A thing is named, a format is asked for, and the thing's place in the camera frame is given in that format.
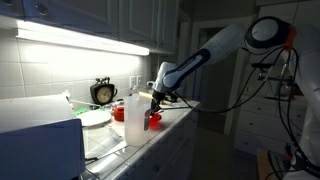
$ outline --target clock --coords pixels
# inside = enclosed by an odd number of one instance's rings
[[[90,93],[93,102],[99,105],[110,103],[113,97],[117,95],[118,90],[114,87],[113,84],[109,84],[109,77],[102,79],[97,78],[96,81],[96,84],[90,87]]]

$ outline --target kitchen counter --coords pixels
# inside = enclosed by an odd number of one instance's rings
[[[190,101],[190,104],[199,105],[195,101]],[[149,141],[141,147],[130,146],[125,142],[124,123],[115,121],[113,117],[105,126],[83,128],[86,158],[98,157],[99,160],[86,165],[82,178],[149,179],[149,176],[157,179],[167,174],[164,173],[167,170],[163,164],[173,162],[171,155],[178,156],[180,151],[185,152],[183,149],[190,149],[188,156],[191,158],[189,157],[188,161],[191,167],[192,155],[189,154],[193,151],[193,141],[190,138],[194,136],[197,114],[185,108],[165,110],[161,116],[162,119],[156,125],[150,126]],[[111,138],[110,129],[117,135]],[[110,148],[106,144],[116,145]],[[182,168],[179,172],[188,175],[189,170]]]

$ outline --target floor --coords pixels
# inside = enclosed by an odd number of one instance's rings
[[[257,179],[255,157],[234,150],[229,136],[199,124],[196,136],[189,180]]]

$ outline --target drawer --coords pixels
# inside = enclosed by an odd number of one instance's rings
[[[303,123],[294,123],[302,129]],[[301,136],[300,130],[294,125],[291,125],[291,127],[294,134],[296,134],[296,138],[299,139]],[[281,119],[276,117],[241,111],[238,129],[278,141],[291,142],[287,131],[281,123]]]
[[[282,154],[285,151],[285,142],[238,131],[235,136],[234,148],[256,155],[257,149],[270,150]]]
[[[283,106],[282,109],[284,110],[285,113],[287,113],[287,107]],[[296,108],[290,108],[290,119],[293,121],[299,121],[299,122],[304,122],[304,119],[306,117],[306,109],[296,109]],[[277,111],[276,117],[280,117],[279,111]]]
[[[276,116],[278,107],[276,104],[263,104],[249,101],[241,106],[241,110],[254,112],[258,114]]]

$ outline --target white countertop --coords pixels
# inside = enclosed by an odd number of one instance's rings
[[[192,106],[197,106],[199,103],[190,101]],[[168,107],[181,107],[182,103],[176,103]],[[148,130],[149,141],[141,147],[134,147],[128,145],[124,140],[124,122],[119,122],[113,119],[104,126],[86,127],[83,130],[84,134],[84,146],[86,150],[86,158],[90,157],[102,157],[98,161],[95,161],[86,166],[87,171],[93,173],[99,179],[114,179],[121,172],[126,171],[137,161],[150,147],[158,142],[166,133],[170,132],[171,128],[175,124],[191,112],[190,109],[175,109],[165,110],[161,113],[162,119],[158,121],[156,126],[152,126]],[[120,141],[113,148],[105,146],[106,143],[110,143],[109,128],[112,128],[119,136]],[[96,179],[94,176],[90,176],[90,173],[83,173],[85,179]]]

